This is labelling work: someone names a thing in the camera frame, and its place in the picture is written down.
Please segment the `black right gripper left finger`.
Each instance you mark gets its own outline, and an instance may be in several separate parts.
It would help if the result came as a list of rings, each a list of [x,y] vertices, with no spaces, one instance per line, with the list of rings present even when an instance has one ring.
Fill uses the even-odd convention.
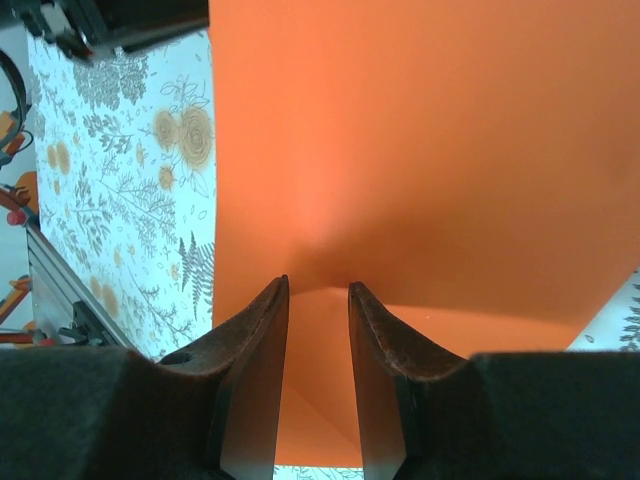
[[[289,299],[277,277],[156,362],[0,349],[0,480],[272,480]]]

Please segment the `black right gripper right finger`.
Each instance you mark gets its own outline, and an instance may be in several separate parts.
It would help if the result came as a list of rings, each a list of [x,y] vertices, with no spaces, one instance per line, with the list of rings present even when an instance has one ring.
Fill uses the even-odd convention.
[[[640,480],[640,353],[462,358],[360,282],[348,318],[364,480]]]

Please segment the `orange wrapping paper sheet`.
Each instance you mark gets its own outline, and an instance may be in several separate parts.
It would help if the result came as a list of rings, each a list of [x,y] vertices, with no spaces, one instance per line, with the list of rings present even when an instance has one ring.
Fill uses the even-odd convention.
[[[276,460],[361,462],[347,289],[461,356],[640,266],[640,0],[209,0],[214,319],[287,275]]]

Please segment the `floral printed tablecloth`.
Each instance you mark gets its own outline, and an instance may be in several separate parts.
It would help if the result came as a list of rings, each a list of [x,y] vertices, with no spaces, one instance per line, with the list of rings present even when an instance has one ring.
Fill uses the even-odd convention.
[[[204,334],[215,321],[211,40],[96,67],[41,41],[29,55],[47,239],[142,353]]]

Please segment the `aluminium side rail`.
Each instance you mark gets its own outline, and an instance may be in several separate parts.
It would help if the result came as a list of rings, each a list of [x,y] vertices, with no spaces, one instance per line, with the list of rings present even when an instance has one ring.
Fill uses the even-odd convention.
[[[34,320],[57,344],[87,343],[131,348],[109,317],[38,227],[26,227]]]

